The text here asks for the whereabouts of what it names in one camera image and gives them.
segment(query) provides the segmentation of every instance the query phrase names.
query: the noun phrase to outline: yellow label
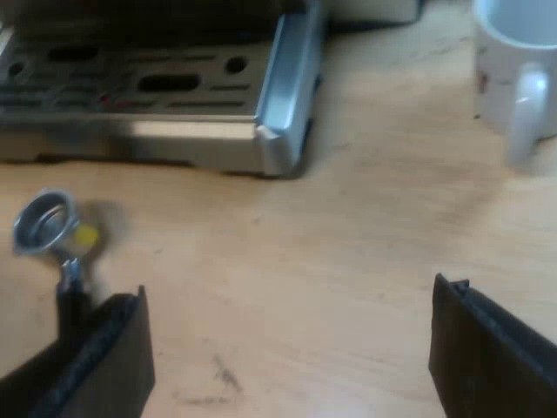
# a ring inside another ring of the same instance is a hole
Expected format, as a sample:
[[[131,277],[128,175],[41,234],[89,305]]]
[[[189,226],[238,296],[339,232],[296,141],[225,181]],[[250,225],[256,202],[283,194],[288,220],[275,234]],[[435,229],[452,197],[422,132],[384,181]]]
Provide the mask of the yellow label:
[[[86,224],[80,224],[73,234],[73,238],[85,251],[91,250],[97,244],[99,233],[96,228]]]

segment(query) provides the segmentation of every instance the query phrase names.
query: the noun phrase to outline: drip tray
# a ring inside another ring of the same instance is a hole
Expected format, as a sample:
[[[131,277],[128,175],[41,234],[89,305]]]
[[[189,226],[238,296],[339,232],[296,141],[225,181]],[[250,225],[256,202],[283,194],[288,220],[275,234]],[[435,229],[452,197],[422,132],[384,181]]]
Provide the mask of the drip tray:
[[[190,48],[118,48],[85,39],[26,42],[0,61],[0,106],[87,114],[254,116],[272,40]]]
[[[0,33],[0,159],[106,158],[282,175],[299,162],[319,75],[318,3],[269,37],[130,48]]]

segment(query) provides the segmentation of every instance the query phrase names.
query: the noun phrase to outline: black plastic piece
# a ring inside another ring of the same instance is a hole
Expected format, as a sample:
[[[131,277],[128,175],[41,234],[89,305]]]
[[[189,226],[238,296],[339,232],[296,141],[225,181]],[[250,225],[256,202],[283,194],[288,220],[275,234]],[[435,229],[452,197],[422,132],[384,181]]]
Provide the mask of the black plastic piece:
[[[155,383],[144,288],[138,296],[112,296],[80,329],[62,336],[0,380],[1,415],[141,416]]]
[[[449,418],[557,416],[557,347],[468,280],[435,278],[429,370]]]

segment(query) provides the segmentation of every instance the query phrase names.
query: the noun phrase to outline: white mug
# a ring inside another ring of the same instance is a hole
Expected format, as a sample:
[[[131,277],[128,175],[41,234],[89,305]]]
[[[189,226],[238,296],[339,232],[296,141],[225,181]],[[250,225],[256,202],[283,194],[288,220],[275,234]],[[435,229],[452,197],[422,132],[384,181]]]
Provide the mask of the white mug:
[[[557,135],[557,0],[474,0],[476,113],[508,137],[508,162]]]

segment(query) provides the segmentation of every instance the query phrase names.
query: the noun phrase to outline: wooden table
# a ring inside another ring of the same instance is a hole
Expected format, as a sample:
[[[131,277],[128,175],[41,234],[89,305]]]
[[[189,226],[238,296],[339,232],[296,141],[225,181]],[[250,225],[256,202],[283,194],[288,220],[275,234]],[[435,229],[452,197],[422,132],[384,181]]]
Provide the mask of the wooden table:
[[[112,291],[147,287],[144,417],[441,417],[433,275],[470,278],[557,340],[557,146],[534,175],[473,120],[470,3],[326,48],[312,164],[293,181],[180,167],[0,166],[0,373],[55,335],[55,271],[15,258],[41,187],[105,206]]]

